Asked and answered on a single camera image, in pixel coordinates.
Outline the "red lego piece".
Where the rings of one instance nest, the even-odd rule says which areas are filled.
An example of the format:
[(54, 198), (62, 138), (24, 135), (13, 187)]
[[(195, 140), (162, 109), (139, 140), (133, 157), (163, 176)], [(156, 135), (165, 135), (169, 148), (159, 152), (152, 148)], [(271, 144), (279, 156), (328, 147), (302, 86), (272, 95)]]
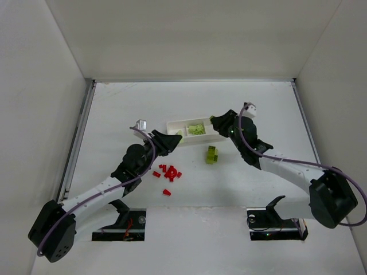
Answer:
[(161, 177), (161, 174), (160, 174), (159, 172), (157, 172), (157, 171), (154, 171), (154, 172), (153, 172), (153, 175), (154, 175), (155, 177), (157, 177), (157, 178), (160, 178), (160, 177)]
[(163, 194), (163, 195), (165, 195), (165, 196), (168, 196), (168, 197), (170, 197), (170, 196), (171, 196), (171, 192), (170, 192), (169, 190), (167, 190), (167, 189), (164, 189), (164, 190), (162, 191), (162, 194)]

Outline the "pale green lego brick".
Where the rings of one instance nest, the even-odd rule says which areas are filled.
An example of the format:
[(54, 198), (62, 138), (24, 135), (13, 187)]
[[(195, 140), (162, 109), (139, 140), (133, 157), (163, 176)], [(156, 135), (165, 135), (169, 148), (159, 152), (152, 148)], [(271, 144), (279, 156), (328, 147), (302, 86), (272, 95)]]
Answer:
[(188, 133), (191, 135), (204, 135), (206, 131), (204, 125), (200, 123), (188, 126)]

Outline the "lime green lego stack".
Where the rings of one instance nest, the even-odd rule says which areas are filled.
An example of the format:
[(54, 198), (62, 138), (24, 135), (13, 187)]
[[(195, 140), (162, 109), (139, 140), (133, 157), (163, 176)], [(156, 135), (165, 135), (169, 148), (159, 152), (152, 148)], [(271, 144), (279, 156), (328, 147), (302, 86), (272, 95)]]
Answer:
[(206, 154), (206, 164), (215, 164), (218, 161), (218, 149), (215, 146), (208, 146)]

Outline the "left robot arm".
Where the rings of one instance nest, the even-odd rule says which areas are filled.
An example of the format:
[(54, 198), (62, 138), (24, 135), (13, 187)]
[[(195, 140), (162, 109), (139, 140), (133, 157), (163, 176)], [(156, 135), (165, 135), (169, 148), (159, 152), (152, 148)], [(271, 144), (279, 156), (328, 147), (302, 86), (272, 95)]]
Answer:
[(51, 263), (62, 259), (71, 250), (81, 223), (134, 191), (154, 161), (172, 153), (182, 139), (181, 135), (167, 135), (156, 130), (149, 134), (137, 128), (133, 131), (140, 134), (143, 143), (130, 145), (110, 176), (72, 199), (63, 202), (52, 199), (43, 205), (28, 233), (39, 257)]

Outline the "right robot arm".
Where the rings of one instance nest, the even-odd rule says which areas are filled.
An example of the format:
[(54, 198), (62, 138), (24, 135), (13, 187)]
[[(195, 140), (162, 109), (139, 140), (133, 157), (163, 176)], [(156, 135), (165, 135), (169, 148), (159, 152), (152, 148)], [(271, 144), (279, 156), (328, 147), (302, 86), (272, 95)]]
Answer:
[(279, 195), (264, 207), (249, 210), (265, 221), (279, 224), (292, 219), (314, 219), (326, 228), (344, 225), (343, 220), (356, 208), (358, 200), (352, 191), (351, 180), (335, 167), (285, 158), (274, 147), (257, 136), (253, 113), (229, 110), (209, 121), (221, 136), (231, 139), (241, 158), (249, 166), (269, 172), (299, 187), (307, 196), (291, 199)]

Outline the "white three-compartment tray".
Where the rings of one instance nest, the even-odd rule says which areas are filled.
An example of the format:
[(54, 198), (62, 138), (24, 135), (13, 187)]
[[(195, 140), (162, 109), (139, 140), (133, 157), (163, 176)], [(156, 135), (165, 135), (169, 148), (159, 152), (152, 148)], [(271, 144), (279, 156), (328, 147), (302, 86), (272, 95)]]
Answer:
[(179, 146), (221, 142), (225, 137), (213, 129), (209, 117), (169, 121), (166, 123), (168, 135), (181, 135)]

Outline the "red lego cluster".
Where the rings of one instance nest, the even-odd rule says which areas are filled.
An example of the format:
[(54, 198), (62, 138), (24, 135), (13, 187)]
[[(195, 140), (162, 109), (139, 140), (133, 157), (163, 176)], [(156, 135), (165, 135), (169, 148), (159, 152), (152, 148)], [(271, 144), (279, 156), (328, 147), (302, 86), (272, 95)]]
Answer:
[(172, 165), (160, 164), (158, 167), (162, 170), (163, 176), (170, 182), (174, 182), (176, 178), (179, 179), (182, 176), (182, 172)]

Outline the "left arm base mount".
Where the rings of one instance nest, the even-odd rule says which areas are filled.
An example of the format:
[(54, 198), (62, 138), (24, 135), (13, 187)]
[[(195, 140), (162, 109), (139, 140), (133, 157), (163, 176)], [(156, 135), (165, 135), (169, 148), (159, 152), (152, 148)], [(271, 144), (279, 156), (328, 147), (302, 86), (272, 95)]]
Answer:
[(94, 242), (142, 242), (145, 240), (146, 209), (131, 209), (120, 199), (109, 203), (113, 214), (118, 214), (111, 222), (92, 233)]

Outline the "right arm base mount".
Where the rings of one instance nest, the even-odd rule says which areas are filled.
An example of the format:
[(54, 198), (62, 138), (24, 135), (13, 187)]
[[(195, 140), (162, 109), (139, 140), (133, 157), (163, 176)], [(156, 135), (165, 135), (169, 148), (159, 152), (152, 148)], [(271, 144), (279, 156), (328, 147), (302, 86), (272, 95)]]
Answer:
[(282, 219), (275, 207), (286, 196), (278, 196), (265, 207), (247, 208), (246, 223), (251, 241), (305, 241), (308, 228), (304, 219)]

